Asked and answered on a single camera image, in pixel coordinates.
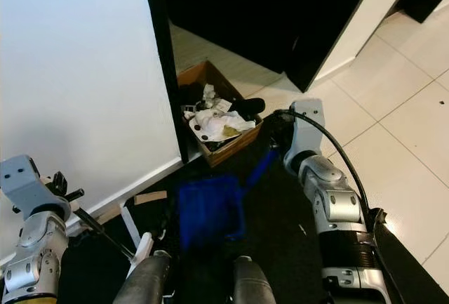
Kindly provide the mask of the white broom with dark handle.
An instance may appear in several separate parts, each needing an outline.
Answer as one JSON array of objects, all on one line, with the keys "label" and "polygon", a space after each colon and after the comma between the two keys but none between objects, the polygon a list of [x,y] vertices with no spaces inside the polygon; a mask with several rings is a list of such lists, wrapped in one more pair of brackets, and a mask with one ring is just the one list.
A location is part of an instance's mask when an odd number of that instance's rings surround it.
[{"label": "white broom with dark handle", "polygon": [[112,246],[115,246],[116,249],[119,250],[119,252],[122,252],[122,254],[128,259],[130,268],[128,270],[128,273],[126,273],[126,277],[131,276],[131,273],[134,272],[135,269],[137,269],[139,263],[143,262],[144,259],[147,259],[149,253],[152,250],[154,239],[150,232],[146,232],[144,234],[144,237],[140,242],[139,249],[131,251],[130,249],[128,249],[128,247],[121,243],[121,241],[115,240],[113,239],[113,237],[110,237],[110,235],[104,230],[102,224],[100,224],[99,221],[92,217],[87,211],[84,211],[84,209],[78,209],[74,211],[74,214],[76,214],[81,223],[86,224],[86,226],[89,227],[94,234],[99,234],[101,237],[103,237],[103,239],[112,244]]}]

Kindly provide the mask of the black door frame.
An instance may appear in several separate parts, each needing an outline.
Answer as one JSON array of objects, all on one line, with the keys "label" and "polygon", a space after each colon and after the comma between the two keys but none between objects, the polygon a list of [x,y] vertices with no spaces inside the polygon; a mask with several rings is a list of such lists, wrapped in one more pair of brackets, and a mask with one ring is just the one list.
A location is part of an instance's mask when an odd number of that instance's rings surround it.
[{"label": "black door frame", "polygon": [[179,147],[183,165],[188,165],[190,161],[189,144],[192,141],[189,139],[186,128],[184,128],[182,112],[177,102],[177,72],[173,45],[171,45],[170,22],[166,0],[147,0],[147,2],[153,22],[161,72],[163,72],[164,83],[166,83],[170,114],[175,125],[177,146]]}]

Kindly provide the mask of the grey right robot leg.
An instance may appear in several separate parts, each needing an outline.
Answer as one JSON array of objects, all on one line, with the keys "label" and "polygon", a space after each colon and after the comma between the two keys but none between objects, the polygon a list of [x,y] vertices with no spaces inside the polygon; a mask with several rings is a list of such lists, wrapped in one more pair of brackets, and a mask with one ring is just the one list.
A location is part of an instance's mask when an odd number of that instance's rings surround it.
[{"label": "grey right robot leg", "polygon": [[250,256],[234,260],[233,304],[276,304],[263,269]]}]

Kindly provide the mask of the small crumpled white paper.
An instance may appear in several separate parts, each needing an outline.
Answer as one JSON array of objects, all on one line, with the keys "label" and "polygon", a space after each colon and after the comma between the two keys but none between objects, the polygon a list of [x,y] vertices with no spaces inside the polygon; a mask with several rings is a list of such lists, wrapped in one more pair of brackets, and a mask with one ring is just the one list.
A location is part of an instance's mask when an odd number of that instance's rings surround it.
[{"label": "small crumpled white paper", "polygon": [[202,103],[205,108],[213,108],[218,101],[218,95],[215,87],[211,84],[206,84],[203,89]]}]

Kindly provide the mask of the grey robot leg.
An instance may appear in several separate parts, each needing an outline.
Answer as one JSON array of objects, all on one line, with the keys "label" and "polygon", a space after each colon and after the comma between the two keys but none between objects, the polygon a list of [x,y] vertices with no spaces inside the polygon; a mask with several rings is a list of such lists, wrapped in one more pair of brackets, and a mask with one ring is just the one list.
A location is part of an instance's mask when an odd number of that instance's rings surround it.
[{"label": "grey robot leg", "polygon": [[250,256],[234,260],[233,304],[276,304],[263,269]]},{"label": "grey robot leg", "polygon": [[135,266],[123,282],[112,304],[163,304],[171,256],[157,250]]}]

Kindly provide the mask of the brown cardboard trash box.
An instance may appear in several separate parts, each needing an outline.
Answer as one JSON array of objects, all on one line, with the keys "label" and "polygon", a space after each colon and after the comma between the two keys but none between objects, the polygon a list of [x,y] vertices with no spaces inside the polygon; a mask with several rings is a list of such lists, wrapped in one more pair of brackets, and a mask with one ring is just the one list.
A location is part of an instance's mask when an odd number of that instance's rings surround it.
[{"label": "brown cardboard trash box", "polygon": [[[222,75],[221,71],[211,61],[206,60],[190,67],[188,70],[182,71],[177,76],[177,98],[182,102],[180,106],[181,112],[185,110],[195,112],[210,109],[205,108],[202,103],[203,89],[206,84],[213,85],[218,95],[219,99],[213,107],[215,109],[228,112],[234,100],[246,99],[229,80],[225,79],[225,76]],[[256,140],[262,124],[260,114],[253,116],[253,118],[244,118],[256,121],[257,126],[247,131],[247,133],[243,133],[235,138],[229,138],[229,140],[222,141],[221,143],[202,143],[193,134],[193,131],[189,130],[188,124],[182,114],[184,127],[190,134],[190,137],[193,138],[194,143],[199,145],[199,152],[212,167],[225,162],[229,157],[233,157],[237,152]]]}]

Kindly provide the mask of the white plastic frame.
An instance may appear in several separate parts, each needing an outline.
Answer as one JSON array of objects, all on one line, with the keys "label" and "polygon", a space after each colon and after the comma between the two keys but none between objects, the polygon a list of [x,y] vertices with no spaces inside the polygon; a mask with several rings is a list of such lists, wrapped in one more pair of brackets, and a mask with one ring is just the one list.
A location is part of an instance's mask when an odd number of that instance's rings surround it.
[{"label": "white plastic frame", "polygon": [[134,218],[128,210],[128,206],[126,206],[126,201],[119,202],[119,208],[121,209],[121,217],[124,225],[126,226],[129,237],[133,241],[135,249],[139,249],[140,242],[142,241],[145,233],[141,232],[138,229],[137,224],[135,224]]}]

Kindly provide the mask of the blue plastic dustpan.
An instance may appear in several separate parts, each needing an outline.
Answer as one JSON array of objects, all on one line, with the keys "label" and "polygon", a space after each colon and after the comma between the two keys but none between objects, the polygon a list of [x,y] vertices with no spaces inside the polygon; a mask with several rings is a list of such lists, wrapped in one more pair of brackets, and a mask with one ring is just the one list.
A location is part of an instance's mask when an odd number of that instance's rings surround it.
[{"label": "blue plastic dustpan", "polygon": [[180,247],[189,251],[245,239],[243,200],[277,157],[276,150],[267,150],[243,182],[233,173],[221,173],[179,185]]}]

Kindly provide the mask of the grey left robot leg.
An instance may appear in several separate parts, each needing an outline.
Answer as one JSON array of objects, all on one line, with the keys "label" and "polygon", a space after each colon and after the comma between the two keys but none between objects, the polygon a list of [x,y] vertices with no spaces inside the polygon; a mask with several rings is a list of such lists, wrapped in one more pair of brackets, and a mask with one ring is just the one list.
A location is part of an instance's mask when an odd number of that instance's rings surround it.
[{"label": "grey left robot leg", "polygon": [[123,282],[112,304],[163,304],[171,256],[157,250],[135,266]]}]

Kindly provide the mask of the small brown cardboard piece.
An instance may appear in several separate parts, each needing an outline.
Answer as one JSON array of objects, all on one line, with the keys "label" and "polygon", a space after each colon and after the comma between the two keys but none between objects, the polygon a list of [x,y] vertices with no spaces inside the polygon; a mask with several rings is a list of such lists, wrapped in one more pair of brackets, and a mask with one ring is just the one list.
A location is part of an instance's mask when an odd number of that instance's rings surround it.
[{"label": "small brown cardboard piece", "polygon": [[147,202],[164,200],[168,197],[166,190],[137,194],[133,197],[134,205],[146,204]]}]

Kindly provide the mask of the black rounded trash item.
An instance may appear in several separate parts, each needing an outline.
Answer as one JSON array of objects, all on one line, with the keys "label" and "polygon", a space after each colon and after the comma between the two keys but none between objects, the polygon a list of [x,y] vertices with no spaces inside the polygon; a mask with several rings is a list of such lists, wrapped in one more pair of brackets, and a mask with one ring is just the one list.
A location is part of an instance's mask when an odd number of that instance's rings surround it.
[{"label": "black rounded trash item", "polygon": [[244,117],[253,118],[264,112],[266,102],[263,98],[249,98],[234,100],[229,107],[229,112],[237,112]]}]

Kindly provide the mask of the black floor mat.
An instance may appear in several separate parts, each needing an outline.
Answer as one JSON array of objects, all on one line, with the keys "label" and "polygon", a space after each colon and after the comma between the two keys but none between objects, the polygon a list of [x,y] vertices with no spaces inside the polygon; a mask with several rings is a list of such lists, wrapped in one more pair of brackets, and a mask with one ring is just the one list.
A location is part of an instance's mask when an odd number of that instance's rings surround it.
[{"label": "black floor mat", "polygon": [[[246,233],[198,253],[183,253],[177,233],[177,189],[183,183],[231,176],[245,183],[269,149],[269,131],[218,167],[198,159],[161,180],[163,200],[132,205],[141,230],[167,228],[159,243],[173,262],[166,290],[177,304],[225,304],[233,290],[237,255],[257,261],[278,304],[320,304],[320,247],[312,208],[296,179],[273,163],[244,198]],[[406,304],[449,304],[449,187],[381,124],[350,140],[345,150],[373,207],[386,212],[377,233],[384,261]],[[91,234],[75,239],[63,259],[61,304],[112,304],[128,263],[108,241]]]}]

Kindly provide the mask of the black door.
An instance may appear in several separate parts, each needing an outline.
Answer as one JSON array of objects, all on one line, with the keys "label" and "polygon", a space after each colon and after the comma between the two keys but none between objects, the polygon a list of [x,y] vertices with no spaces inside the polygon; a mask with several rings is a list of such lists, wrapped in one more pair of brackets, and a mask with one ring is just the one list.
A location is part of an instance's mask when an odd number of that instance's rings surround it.
[{"label": "black door", "polygon": [[173,24],[310,88],[362,0],[166,0]]}]

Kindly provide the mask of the large crumpled white paper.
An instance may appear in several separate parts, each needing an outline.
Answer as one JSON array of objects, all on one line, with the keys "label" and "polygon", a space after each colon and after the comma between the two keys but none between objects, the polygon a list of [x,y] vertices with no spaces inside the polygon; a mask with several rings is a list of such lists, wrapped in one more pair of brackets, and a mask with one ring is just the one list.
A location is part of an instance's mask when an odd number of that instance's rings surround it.
[{"label": "large crumpled white paper", "polygon": [[183,117],[189,130],[202,143],[221,143],[257,126],[256,121],[245,119],[237,111],[223,112],[215,108],[195,112],[185,110]]}]

